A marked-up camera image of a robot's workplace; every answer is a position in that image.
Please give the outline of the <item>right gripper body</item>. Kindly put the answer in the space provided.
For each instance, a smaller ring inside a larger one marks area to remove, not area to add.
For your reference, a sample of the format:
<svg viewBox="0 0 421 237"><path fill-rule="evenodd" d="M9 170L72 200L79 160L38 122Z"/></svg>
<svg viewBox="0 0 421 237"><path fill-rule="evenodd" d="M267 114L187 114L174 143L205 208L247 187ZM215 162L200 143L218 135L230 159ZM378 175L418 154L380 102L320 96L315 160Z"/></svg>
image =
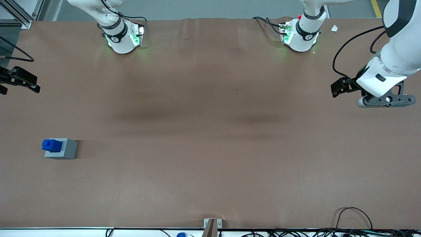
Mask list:
<svg viewBox="0 0 421 237"><path fill-rule="evenodd" d="M2 66L0 67L0 84L12 85L12 77L9 74L9 70Z"/></svg>

